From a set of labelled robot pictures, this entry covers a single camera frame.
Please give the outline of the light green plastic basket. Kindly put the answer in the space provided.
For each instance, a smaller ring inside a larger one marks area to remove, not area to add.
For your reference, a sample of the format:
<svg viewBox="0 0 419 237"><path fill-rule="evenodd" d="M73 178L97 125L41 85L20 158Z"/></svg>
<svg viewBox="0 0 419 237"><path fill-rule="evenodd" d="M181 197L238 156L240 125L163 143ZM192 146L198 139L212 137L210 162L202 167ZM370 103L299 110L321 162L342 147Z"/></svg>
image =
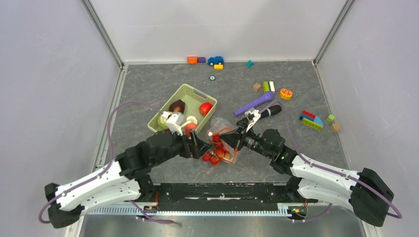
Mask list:
<svg viewBox="0 0 419 237"><path fill-rule="evenodd" d="M195 116L198 120L198 127L196 129L196 133L199 134L214 114L217 106L217 100L212 96L184 83L162 105L160 110L162 112L168 111L169 106L177 100L182 100L183 102L185 102L186 107L183 113L185 117ZM212 108L205 116L203 116L199 111L199 107L206 102L212 104Z"/></svg>

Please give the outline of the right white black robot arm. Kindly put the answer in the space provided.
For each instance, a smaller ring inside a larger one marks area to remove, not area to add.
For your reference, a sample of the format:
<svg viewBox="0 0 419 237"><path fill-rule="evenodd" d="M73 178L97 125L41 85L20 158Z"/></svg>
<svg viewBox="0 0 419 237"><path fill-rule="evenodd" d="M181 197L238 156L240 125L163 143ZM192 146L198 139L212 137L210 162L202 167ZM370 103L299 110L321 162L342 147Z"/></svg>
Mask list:
<svg viewBox="0 0 419 237"><path fill-rule="evenodd" d="M239 126L219 138L236 151L246 147L269 158L275 171L289 175L285 194L291 201L301 198L325 201L352 211L376 227L383 226L390 216L394 193L372 169L348 170L313 160L286 146L277 129L267 129L258 135Z"/></svg>

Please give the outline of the green toy cabbage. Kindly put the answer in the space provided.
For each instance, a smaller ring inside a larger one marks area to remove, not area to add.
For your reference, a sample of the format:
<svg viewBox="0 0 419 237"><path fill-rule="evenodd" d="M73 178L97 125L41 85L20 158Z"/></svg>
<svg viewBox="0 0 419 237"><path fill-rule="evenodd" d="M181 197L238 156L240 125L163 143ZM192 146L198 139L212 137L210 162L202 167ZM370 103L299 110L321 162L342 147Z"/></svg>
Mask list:
<svg viewBox="0 0 419 237"><path fill-rule="evenodd" d="M157 125L162 130L167 130L168 129L168 126L167 126L167 118L164 117L163 115L159 115L159 117L157 119Z"/></svg>

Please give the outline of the dark brown toy fruit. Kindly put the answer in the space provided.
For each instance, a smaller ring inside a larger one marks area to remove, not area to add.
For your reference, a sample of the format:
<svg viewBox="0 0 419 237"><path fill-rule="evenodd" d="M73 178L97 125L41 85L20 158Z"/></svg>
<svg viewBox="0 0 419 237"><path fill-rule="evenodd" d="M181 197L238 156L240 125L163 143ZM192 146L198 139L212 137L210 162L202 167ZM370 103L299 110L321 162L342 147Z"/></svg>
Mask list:
<svg viewBox="0 0 419 237"><path fill-rule="evenodd" d="M168 110L170 112L180 112L184 113L186 108L186 103L182 101L181 99L174 101L172 104L170 104Z"/></svg>

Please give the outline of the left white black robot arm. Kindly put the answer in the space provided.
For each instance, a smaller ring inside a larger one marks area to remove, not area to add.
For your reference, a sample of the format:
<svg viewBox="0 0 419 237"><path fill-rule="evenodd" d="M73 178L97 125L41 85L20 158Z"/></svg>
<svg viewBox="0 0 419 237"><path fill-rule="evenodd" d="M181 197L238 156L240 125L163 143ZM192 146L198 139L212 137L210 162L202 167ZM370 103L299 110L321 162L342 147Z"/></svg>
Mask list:
<svg viewBox="0 0 419 237"><path fill-rule="evenodd" d="M104 205L136 199L150 201L155 196L149 176L153 167L175 156L199 159L210 148L195 132L190 137L157 132L85 177L65 185L46 185L48 223L59 229Z"/></svg>

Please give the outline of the orange toy peach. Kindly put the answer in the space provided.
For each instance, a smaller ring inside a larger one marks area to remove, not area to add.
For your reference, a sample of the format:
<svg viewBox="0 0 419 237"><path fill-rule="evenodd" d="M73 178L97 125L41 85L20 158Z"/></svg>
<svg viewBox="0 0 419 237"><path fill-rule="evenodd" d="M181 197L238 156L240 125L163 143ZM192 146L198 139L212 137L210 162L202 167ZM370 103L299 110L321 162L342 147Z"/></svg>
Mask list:
<svg viewBox="0 0 419 237"><path fill-rule="evenodd" d="M196 123L193 123L193 122L186 124L186 126L184 127L186 136L190 137L191 136L190 135L191 130L195 130L197 128L197 126L198 125Z"/></svg>

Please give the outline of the clear orange zip top bag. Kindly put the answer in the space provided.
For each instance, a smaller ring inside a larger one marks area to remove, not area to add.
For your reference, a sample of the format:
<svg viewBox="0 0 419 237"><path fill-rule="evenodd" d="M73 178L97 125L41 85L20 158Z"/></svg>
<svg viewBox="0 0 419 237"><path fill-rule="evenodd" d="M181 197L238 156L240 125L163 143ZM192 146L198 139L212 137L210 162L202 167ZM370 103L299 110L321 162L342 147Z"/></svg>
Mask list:
<svg viewBox="0 0 419 237"><path fill-rule="evenodd" d="M238 152L228 145L227 142L223 141L220 136L233 132L236 128L236 125L224 118L213 117L210 121L210 129L207 131L210 149L202 156L202 160L210 162L212 165L217 165L222 161L234 164L237 160Z"/></svg>

